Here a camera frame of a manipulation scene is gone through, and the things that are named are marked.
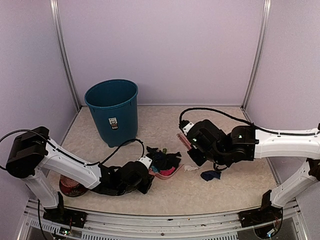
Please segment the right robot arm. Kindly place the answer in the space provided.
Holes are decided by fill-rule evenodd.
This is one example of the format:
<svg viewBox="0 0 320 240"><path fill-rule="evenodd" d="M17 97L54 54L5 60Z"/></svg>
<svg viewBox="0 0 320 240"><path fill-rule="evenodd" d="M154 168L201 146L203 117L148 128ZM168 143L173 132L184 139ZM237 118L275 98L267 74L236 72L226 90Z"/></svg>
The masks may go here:
<svg viewBox="0 0 320 240"><path fill-rule="evenodd" d="M320 180L320 129L271 130L256 126L244 119L228 115L241 122L229 134L224 133L210 120L192 123L179 117L179 129L191 144L191 159L202 166L213 162L214 169L224 169L241 161L273 157L305 158L305 162L291 177L278 187L267 191L256 210L256 218L266 222L276 209Z"/></svg>

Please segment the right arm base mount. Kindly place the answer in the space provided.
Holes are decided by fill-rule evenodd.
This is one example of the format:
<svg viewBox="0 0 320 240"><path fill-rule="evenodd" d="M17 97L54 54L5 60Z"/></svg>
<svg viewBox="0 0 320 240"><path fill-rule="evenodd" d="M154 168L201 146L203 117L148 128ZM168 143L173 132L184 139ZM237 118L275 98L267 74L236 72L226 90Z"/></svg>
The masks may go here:
<svg viewBox="0 0 320 240"><path fill-rule="evenodd" d="M261 206L258 208L243 210L238 213L242 228L260 225L275 221L283 216L283 208L272 206L271 190L265 192L262 196Z"/></svg>

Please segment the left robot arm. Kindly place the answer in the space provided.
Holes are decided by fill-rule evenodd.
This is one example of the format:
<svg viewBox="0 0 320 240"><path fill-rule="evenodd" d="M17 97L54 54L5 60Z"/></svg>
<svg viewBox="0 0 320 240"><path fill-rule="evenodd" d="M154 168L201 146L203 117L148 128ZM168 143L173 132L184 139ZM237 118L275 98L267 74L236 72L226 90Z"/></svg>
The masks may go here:
<svg viewBox="0 0 320 240"><path fill-rule="evenodd" d="M44 170L56 172L106 196L122 196L135 190L146 194L154 180L149 173L153 161L146 155L123 166L105 166L103 162L90 163L68 152L49 137L49 129L44 126L18 129L1 140L14 134L17 136L3 169L21 179L61 223L70 218L70 211L63 206L63 197L51 186Z"/></svg>

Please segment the pink plastic dustpan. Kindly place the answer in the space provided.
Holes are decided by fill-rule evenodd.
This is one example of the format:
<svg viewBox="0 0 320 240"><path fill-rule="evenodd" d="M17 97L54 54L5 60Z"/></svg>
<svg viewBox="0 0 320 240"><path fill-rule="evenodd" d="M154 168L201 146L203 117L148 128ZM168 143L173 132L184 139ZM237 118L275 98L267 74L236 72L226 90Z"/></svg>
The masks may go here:
<svg viewBox="0 0 320 240"><path fill-rule="evenodd" d="M149 168L148 173L152 176L155 176L156 178L160 180L168 180L170 179L175 173L179 171L179 169L182 168L184 164L179 164L178 167L172 167L171 169L168 170L161 170L158 172L154 172L153 169L155 168Z"/></svg>

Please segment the pink plastic hand brush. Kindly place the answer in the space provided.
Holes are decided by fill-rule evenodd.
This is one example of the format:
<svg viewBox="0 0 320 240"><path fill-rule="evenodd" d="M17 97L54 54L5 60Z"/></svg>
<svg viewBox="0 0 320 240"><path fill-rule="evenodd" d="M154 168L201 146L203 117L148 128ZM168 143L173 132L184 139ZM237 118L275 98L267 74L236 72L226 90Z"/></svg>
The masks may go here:
<svg viewBox="0 0 320 240"><path fill-rule="evenodd" d="M193 146L192 144L189 142L189 140L187 139L187 137L183 134L183 133L178 133L176 135L178 137L178 139L182 142L182 144L187 148L187 152L189 153L192 149Z"/></svg>

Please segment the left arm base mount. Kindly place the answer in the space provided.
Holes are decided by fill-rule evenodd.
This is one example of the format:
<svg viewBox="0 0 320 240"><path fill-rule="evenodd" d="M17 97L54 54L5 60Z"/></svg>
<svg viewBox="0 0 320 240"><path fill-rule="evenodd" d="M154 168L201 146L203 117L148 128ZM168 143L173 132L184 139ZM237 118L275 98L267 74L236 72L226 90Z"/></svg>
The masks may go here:
<svg viewBox="0 0 320 240"><path fill-rule="evenodd" d="M65 208L62 194L57 192L57 195L57 207L52 209L44 208L43 218L54 223L83 229L86 223L87 213L84 211Z"/></svg>

